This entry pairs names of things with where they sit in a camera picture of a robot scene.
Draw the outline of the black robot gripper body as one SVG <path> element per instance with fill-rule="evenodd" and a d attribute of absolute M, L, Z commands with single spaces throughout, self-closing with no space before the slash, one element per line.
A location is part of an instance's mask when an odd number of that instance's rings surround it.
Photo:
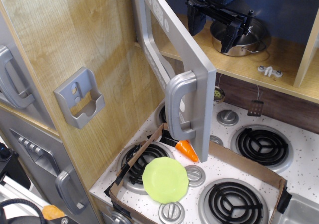
<path fill-rule="evenodd" d="M 250 28 L 254 11 L 243 0 L 186 0 L 192 1 L 206 16 L 223 24 L 232 21 L 245 22 L 245 29 Z"/>

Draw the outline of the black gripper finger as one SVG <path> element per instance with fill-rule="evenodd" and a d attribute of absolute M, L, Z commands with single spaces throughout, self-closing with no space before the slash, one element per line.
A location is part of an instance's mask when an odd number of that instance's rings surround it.
<path fill-rule="evenodd" d="M 206 24 L 206 15 L 198 7 L 189 1 L 187 5 L 188 31 L 191 36 L 200 33 Z"/>
<path fill-rule="evenodd" d="M 245 22 L 232 21 L 226 25 L 226 30 L 221 41 L 221 53 L 228 53 L 229 50 L 236 46 L 238 40 L 245 31 Z"/>

